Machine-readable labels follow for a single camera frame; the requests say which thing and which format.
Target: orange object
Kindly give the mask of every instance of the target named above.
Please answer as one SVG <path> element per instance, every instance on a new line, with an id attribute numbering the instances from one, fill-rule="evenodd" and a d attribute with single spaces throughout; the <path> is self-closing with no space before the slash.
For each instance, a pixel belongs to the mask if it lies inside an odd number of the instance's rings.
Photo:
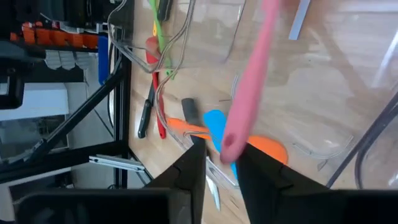
<path id="1" fill-rule="evenodd" d="M 178 118 L 167 118 L 167 124 L 180 134 L 184 132 L 198 131 L 203 133 L 209 133 L 209 129 L 204 127 L 195 126 L 188 124 L 185 121 Z M 208 134 L 193 134 L 196 137 L 211 140 L 211 136 Z M 264 136 L 249 136 L 248 143 L 258 148 L 260 151 L 266 153 L 268 156 L 278 160 L 283 164 L 287 164 L 287 151 L 283 144 L 279 141 L 269 139 Z"/>

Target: black metal frame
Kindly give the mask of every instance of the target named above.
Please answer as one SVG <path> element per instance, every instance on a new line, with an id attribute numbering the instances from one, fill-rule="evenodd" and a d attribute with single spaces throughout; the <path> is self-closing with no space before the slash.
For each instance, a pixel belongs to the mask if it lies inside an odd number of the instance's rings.
<path id="1" fill-rule="evenodd" d="M 67 120 L 65 120 L 47 139 L 40 140 L 33 153 L 24 160 L 0 166 L 0 184 L 12 180 L 43 174 L 53 170 L 76 166 L 88 162 L 88 157 L 96 154 L 118 156 L 139 161 L 131 151 L 129 139 L 131 62 L 118 50 L 115 50 L 116 72 L 106 83 L 89 97 Z M 88 146 L 71 151 L 50 153 L 53 147 L 67 135 L 94 107 L 114 89 L 114 141 Z M 115 169 L 115 186 L 127 188 L 127 171 Z"/>

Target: wooden surface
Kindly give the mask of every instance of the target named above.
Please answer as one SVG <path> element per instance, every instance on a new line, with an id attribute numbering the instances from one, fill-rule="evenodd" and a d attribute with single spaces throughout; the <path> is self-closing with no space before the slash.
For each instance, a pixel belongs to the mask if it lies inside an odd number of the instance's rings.
<path id="1" fill-rule="evenodd" d="M 398 28 L 398 3 L 312 1 L 299 40 L 291 41 L 287 38 L 298 3 L 282 1 L 268 79 L 253 133 L 282 142 L 289 153 L 290 167 L 325 184 L 396 92 L 398 63 L 394 60 L 395 45 L 391 44 Z M 167 83 L 163 94 L 167 116 L 183 119 L 181 99 L 186 97 L 197 99 L 201 112 L 220 109 L 228 113 L 232 82 L 244 70 L 261 20 L 258 2 L 247 1 L 228 61 L 181 69 L 175 80 Z M 223 23 L 222 19 L 214 22 Z M 134 23 L 137 41 L 145 33 L 140 29 L 152 29 L 151 22 L 142 24 Z M 208 32 L 198 27 L 191 35 Z M 391 55 L 386 54 L 389 47 Z M 129 142 L 148 171 L 157 177 L 183 150 L 170 135 L 166 140 L 160 139 L 154 110 L 148 137 L 137 138 L 150 82 L 151 76 L 133 65 Z M 342 153 L 326 161 L 303 151 L 313 155 Z M 223 170 L 231 174 L 228 167 Z M 387 186 L 386 179 L 375 181 L 379 184 L 369 186 Z M 353 162 L 333 187 L 355 188 Z M 220 189 L 220 196 L 218 213 L 206 187 L 205 223 L 249 222 L 239 192 Z"/>

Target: transparent plastic bin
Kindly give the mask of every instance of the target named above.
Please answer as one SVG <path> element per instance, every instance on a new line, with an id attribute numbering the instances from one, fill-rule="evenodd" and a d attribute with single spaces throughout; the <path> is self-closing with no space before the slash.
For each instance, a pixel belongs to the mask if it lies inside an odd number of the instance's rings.
<path id="1" fill-rule="evenodd" d="M 181 69 L 165 84 L 163 95 L 173 96 L 174 103 L 194 98 L 202 114 L 218 109 L 227 116 L 234 83 L 245 69 L 262 22 L 260 2 L 246 3 L 233 50 L 222 67 Z M 313 1 L 296 41 L 288 36 L 297 5 L 281 4 L 252 135 L 279 141 L 289 167 L 326 185 L 397 92 L 398 26 L 392 21 L 398 14 L 391 13 L 396 3 L 384 0 L 378 3 L 381 7 L 372 7 L 370 1 Z M 167 116 L 183 119 L 176 104 L 172 110 L 167 107 L 165 100 Z M 189 148 L 187 136 L 171 131 Z M 220 172 L 213 178 L 219 186 L 237 189 L 229 166 L 221 164 L 211 141 L 208 146 L 215 166 L 228 179 Z"/>
<path id="2" fill-rule="evenodd" d="M 156 0 L 123 0 L 108 19 L 111 40 L 130 60 L 150 73 L 160 68 L 224 63 L 234 41 L 245 0 L 173 0 L 168 21 L 156 19 Z M 146 40 L 158 23 L 163 60 L 147 63 Z"/>

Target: black knife handle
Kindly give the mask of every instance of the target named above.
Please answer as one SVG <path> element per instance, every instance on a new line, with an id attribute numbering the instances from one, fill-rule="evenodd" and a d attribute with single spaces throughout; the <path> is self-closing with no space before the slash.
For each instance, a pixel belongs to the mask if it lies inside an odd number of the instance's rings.
<path id="1" fill-rule="evenodd" d="M 138 137 L 141 139 L 146 137 L 151 111 L 152 103 L 150 103 L 150 100 L 145 100 L 144 109 L 142 110 L 141 121 L 138 128 Z"/>
<path id="2" fill-rule="evenodd" d="M 160 22 L 165 22 L 170 19 L 170 12 L 172 10 L 173 0 L 159 0 L 157 8 L 157 19 Z"/>
<path id="3" fill-rule="evenodd" d="M 181 101 L 182 111 L 184 113 L 185 120 L 188 124 L 193 124 L 196 126 L 202 126 L 199 118 L 199 110 L 195 103 L 195 100 L 192 98 L 185 98 Z M 193 143 L 198 143 L 200 141 L 205 141 L 202 138 L 191 136 L 191 140 Z"/>

